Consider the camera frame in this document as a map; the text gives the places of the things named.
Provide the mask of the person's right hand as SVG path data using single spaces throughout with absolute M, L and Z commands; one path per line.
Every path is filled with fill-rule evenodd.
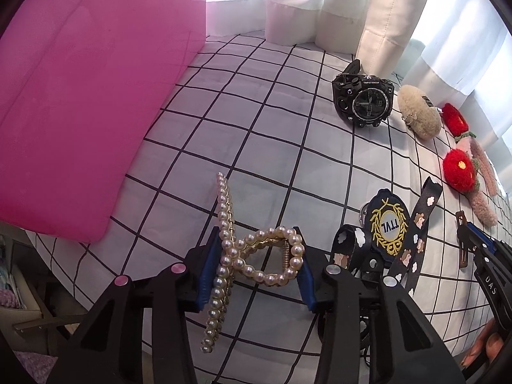
M 496 320 L 492 318 L 487 322 L 474 344 L 463 357 L 461 367 L 468 368 L 482 352 L 486 354 L 489 364 L 491 364 L 501 352 L 503 345 L 504 341 L 498 333 Z

